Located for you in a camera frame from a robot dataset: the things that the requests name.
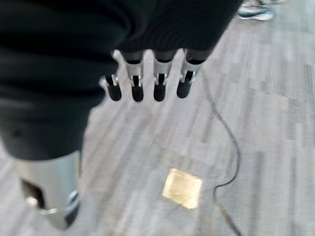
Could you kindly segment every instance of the gray carpet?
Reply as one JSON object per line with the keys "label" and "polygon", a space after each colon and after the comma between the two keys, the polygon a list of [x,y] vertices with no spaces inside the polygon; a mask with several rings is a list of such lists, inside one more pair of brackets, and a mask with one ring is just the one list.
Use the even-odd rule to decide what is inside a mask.
{"label": "gray carpet", "polygon": [[[315,1],[288,0],[275,11],[266,23],[235,19],[204,64],[206,89],[243,157],[238,179],[219,195],[245,236],[314,236]],[[235,149],[211,112],[203,73],[187,99],[177,98],[183,55],[174,59],[161,103],[153,99],[152,53],[145,54],[142,103],[132,101],[121,63],[122,100],[107,96],[90,117],[84,207],[67,232],[24,205],[12,159],[0,147],[0,235],[233,235],[212,188],[233,174]],[[203,180],[196,209],[161,196],[170,168]]]}

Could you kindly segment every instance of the cable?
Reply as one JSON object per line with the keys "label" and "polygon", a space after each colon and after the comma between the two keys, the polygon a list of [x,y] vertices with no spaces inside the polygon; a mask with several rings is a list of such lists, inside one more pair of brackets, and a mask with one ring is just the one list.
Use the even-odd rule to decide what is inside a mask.
{"label": "cable", "polygon": [[220,202],[218,201],[218,197],[217,197],[217,190],[221,187],[225,187],[227,185],[229,185],[230,183],[232,183],[238,176],[238,173],[240,171],[240,165],[241,165],[241,151],[238,145],[238,142],[231,130],[231,128],[228,126],[228,124],[225,122],[225,120],[221,117],[221,115],[219,114],[219,112],[217,111],[217,107],[215,104],[215,101],[211,95],[211,92],[208,91],[206,88],[208,88],[208,83],[206,80],[206,73],[204,68],[201,69],[203,71],[203,84],[204,84],[204,92],[206,95],[206,99],[207,101],[210,103],[211,105],[211,109],[212,112],[215,114],[215,116],[217,117],[217,119],[221,122],[221,124],[225,127],[227,133],[229,134],[235,149],[236,149],[236,155],[237,155],[237,165],[236,165],[236,170],[234,173],[234,176],[227,182],[222,183],[222,184],[218,184],[214,187],[213,189],[213,202],[215,205],[217,205],[220,209],[221,214],[223,215],[223,217],[225,218],[226,222],[228,223],[228,225],[230,226],[230,228],[232,229],[232,231],[237,235],[237,236],[242,236],[242,233],[240,232],[240,230],[237,228],[237,226],[235,225],[235,223],[233,222],[233,220],[231,219],[231,217],[229,216],[229,214],[226,212],[226,210],[224,209],[224,207],[220,204]]}

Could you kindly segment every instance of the shoe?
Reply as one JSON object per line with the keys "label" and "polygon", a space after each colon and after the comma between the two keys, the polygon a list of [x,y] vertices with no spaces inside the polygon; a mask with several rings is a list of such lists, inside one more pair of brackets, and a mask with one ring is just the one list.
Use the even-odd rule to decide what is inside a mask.
{"label": "shoe", "polygon": [[274,17],[273,10],[266,4],[254,4],[252,1],[245,1],[238,10],[241,19],[255,19],[269,21]]}

